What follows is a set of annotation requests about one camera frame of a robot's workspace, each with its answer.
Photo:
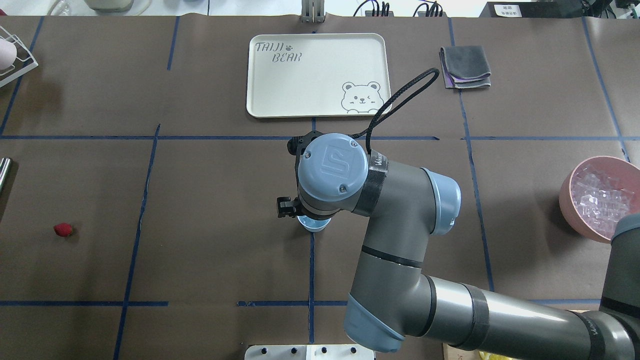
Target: pink bowl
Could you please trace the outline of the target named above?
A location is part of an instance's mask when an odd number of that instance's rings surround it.
[[[610,177],[617,177],[620,179],[619,187],[621,189],[624,188],[636,193],[636,196],[634,196],[630,205],[630,213],[640,213],[640,168],[612,156],[595,156],[594,158],[588,158],[578,164],[578,166],[571,171],[571,174],[566,177],[562,184],[562,188],[560,188],[560,210],[569,225],[571,225],[574,230],[585,238],[599,241],[601,243],[610,243],[611,239],[602,236],[587,225],[573,205],[573,196],[571,195],[573,175],[589,164],[593,165],[598,170],[605,172]]]

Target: label sticker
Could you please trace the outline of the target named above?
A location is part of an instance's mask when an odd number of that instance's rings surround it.
[[[495,13],[502,17],[522,17],[518,5],[494,5]]]

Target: red object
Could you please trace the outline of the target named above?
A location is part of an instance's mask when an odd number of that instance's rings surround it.
[[[74,227],[63,222],[62,224],[54,226],[53,231],[56,232],[56,235],[66,238],[74,232]]]

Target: gray cloth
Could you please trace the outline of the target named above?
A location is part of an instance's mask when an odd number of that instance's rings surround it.
[[[491,68],[482,46],[441,47],[440,62],[446,88],[491,86]]]

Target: blue tape line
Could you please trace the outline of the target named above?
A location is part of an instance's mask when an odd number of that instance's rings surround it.
[[[439,140],[435,136],[372,136],[371,140]]]
[[[602,79],[602,74],[600,73],[600,67],[598,66],[598,60],[596,60],[596,54],[593,52],[593,46],[591,45],[591,36],[589,35],[587,20],[584,16],[582,17],[582,28],[584,29],[584,36],[587,38],[587,45],[589,46],[589,53],[591,54],[593,67],[596,69],[596,75],[598,76],[598,81],[600,82],[600,88],[602,88],[604,99],[607,102],[607,107],[609,108],[609,113],[611,114],[611,120],[613,121],[613,126],[616,128],[618,139],[620,139],[620,146],[621,146],[622,153],[625,155],[625,159],[627,161],[630,161],[629,155],[627,152],[627,146],[625,145],[625,142],[622,140],[622,132],[620,131],[620,126],[618,125],[618,118],[616,118],[616,113],[613,111],[613,106],[611,106],[609,93],[607,91],[607,87],[604,85],[604,80]]]
[[[40,29],[42,28],[42,23],[44,21],[44,16],[40,17],[40,21],[38,22],[38,27],[36,28],[35,34],[33,34],[33,39],[31,40],[31,45],[29,46],[29,51],[33,52],[34,46],[36,46],[36,41],[38,40],[38,35],[40,34]],[[20,84],[22,83],[22,76],[18,78],[15,82],[15,88],[13,88],[13,93],[11,94],[11,99],[9,100],[9,105],[6,108],[6,112],[4,113],[4,118],[2,120],[2,125],[0,125],[0,135],[4,133],[4,128],[6,127],[6,123],[9,121],[9,115],[11,114],[11,109],[13,108],[13,103],[15,102],[16,96],[18,96],[18,90],[20,89]]]
[[[0,306],[122,306],[122,301],[2,300]],[[168,301],[132,301],[129,306],[169,306]]]
[[[541,305],[563,305],[563,304],[599,304],[600,299],[534,299],[529,300]]]
[[[153,140],[153,136],[2,135],[0,140]]]
[[[347,306],[346,301],[316,301],[316,306]]]
[[[180,24],[180,17],[175,17],[175,25],[173,26],[173,39],[171,40],[171,50],[169,50],[169,62],[166,64],[166,69],[171,70],[171,64],[173,63],[173,50],[175,50],[175,39],[178,37],[178,24]]]
[[[36,33],[33,34],[33,39],[31,41],[31,45],[29,46],[29,51],[33,52],[33,49],[36,46],[36,41],[38,40],[38,35],[40,35],[40,29],[42,29],[42,23],[44,22],[44,16],[40,17],[38,21],[38,27],[36,28]]]
[[[314,313],[316,306],[316,237],[313,233],[311,233],[309,244],[309,343],[313,344],[316,342],[316,336],[314,334]]]
[[[236,136],[236,135],[166,135],[160,136],[160,140],[289,140],[291,136]]]
[[[482,234],[482,244],[484,250],[484,265],[486,267],[486,277],[489,282],[489,290],[494,291],[493,287],[493,274],[491,271],[491,260],[489,257],[489,246],[486,241],[486,232],[484,230],[484,218],[482,215],[482,205],[480,203],[480,191],[478,188],[477,176],[476,176],[476,164],[474,163],[473,151],[471,148],[471,135],[469,133],[469,124],[467,122],[467,110],[465,109],[465,103],[462,101],[462,90],[458,90],[458,96],[460,97],[460,110],[462,111],[462,117],[465,121],[465,139],[467,141],[467,152],[469,156],[469,165],[471,166],[471,180],[474,183],[474,195],[476,196],[476,209],[478,217],[480,219],[480,231]]]
[[[166,306],[169,306],[169,302],[168,301],[130,301],[129,307],[131,306],[166,307]]]
[[[470,136],[471,140],[618,141],[617,136]]]
[[[453,35],[453,21],[450,17],[447,17],[449,20],[449,38],[451,39],[451,46],[456,46],[456,38]]]
[[[136,268],[136,257],[138,256],[138,245],[140,244],[140,233],[142,232],[142,218],[145,215],[147,207],[147,195],[149,191],[149,179],[151,178],[151,170],[154,167],[154,158],[156,157],[156,147],[158,144],[158,133],[160,132],[160,124],[156,128],[154,135],[154,144],[151,147],[151,155],[149,157],[149,166],[147,169],[147,178],[145,180],[145,190],[142,195],[142,204],[140,205],[140,216],[138,217],[138,228],[136,230],[136,240],[133,243],[133,251],[131,252],[131,264],[129,265],[129,276],[127,278],[127,287],[124,292],[124,301],[122,303],[122,313],[120,314],[120,325],[118,326],[118,337],[116,338],[116,346],[113,351],[113,360],[117,360],[120,356],[120,344],[122,342],[122,333],[124,332],[124,324],[127,318],[127,307],[129,306],[129,295],[131,294],[131,284],[133,282],[133,273]]]
[[[240,307],[268,307],[268,306],[309,306],[308,300],[298,301],[239,301],[237,305]]]
[[[0,306],[122,306],[122,301],[29,301],[5,300]]]

